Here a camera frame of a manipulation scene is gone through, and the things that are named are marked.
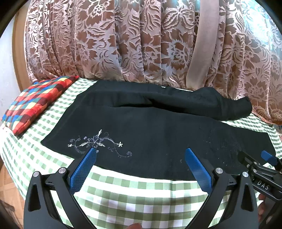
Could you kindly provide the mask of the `person's right hand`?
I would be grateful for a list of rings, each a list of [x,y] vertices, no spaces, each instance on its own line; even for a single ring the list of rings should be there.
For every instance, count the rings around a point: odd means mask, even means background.
[[[263,218],[263,213],[265,212],[265,200],[266,197],[263,194],[259,194],[259,200],[262,201],[260,205],[258,206],[258,217],[259,217],[259,222],[261,222]]]

